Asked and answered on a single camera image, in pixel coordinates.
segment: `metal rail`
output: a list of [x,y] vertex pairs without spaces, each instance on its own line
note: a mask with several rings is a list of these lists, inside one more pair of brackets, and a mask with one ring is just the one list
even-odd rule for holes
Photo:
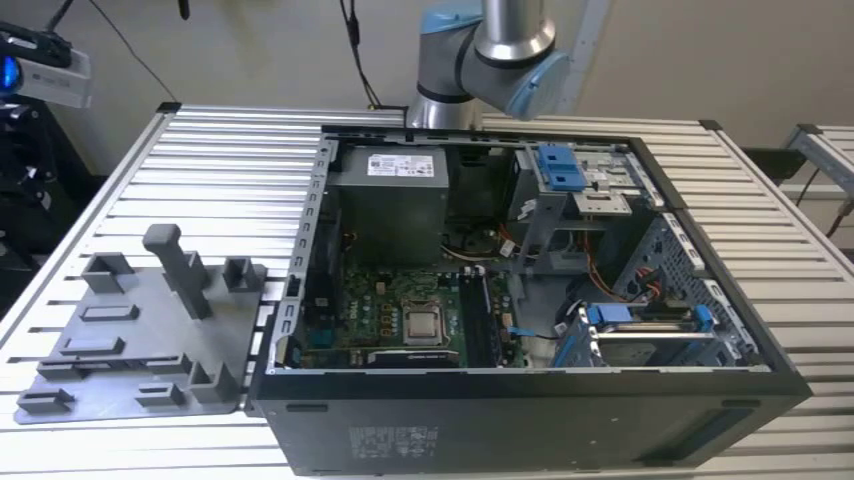
[[[333,123],[397,126],[401,117],[197,106],[158,115],[0,323],[0,472],[55,472],[87,480],[118,475],[185,480],[187,473],[209,479],[293,476],[263,419],[239,412],[35,426],[18,425],[12,412],[35,375],[34,359],[50,352],[71,302],[86,290],[78,275],[89,255],[118,250],[133,265],[153,265],[139,241],[155,221],[182,226],[183,245],[209,263],[253,255],[271,268],[265,321],[281,298],[321,125]],[[488,116],[485,128],[644,138],[816,393],[697,470],[572,478],[853,478],[853,267],[729,137],[697,122],[664,120],[548,117],[521,123]]]

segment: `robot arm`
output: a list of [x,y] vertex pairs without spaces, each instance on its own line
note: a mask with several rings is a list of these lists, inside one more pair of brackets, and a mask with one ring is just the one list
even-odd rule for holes
[[554,50],[556,26],[544,0],[484,0],[425,12],[418,97],[407,124],[480,127],[476,99],[530,120],[554,104],[570,58]]

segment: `motherboard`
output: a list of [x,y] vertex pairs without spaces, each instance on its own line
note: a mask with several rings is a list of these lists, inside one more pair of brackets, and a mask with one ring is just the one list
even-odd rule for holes
[[[485,276],[488,291],[474,300],[466,285],[461,295],[461,278],[447,271],[346,266],[339,322],[334,328],[310,329],[303,367],[467,368],[484,366],[474,357],[493,358],[493,350],[490,366],[524,367],[521,342],[508,333],[516,312],[506,273]],[[494,335],[473,341],[467,335],[478,331]]]

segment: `white wall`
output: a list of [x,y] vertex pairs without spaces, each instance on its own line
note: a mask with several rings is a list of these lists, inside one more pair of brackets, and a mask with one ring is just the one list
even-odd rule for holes
[[614,0],[576,113],[718,120],[745,146],[854,125],[854,1]]
[[[141,57],[186,103],[365,108],[337,0],[98,0]],[[42,27],[62,0],[2,0],[0,18]],[[357,0],[362,59],[383,103],[415,91],[421,11],[437,1]],[[576,37],[581,0],[552,0],[560,47]],[[133,59],[87,0],[58,32],[93,58],[93,107],[55,107],[82,155],[110,172],[166,93]]]

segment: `blue plastic latch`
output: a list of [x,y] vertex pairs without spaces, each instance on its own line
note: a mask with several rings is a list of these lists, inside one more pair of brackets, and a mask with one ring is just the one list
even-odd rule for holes
[[632,312],[626,305],[605,304],[597,306],[604,323],[632,323]]
[[578,167],[573,149],[568,146],[542,143],[538,147],[540,166],[549,177],[549,186],[560,192],[581,192],[588,179]]
[[700,332],[710,332],[714,327],[716,320],[712,316],[712,310],[706,305],[694,307],[694,319],[697,320],[697,330]]
[[600,315],[600,307],[592,306],[588,309],[588,321],[592,325],[600,325],[602,323],[602,316]]

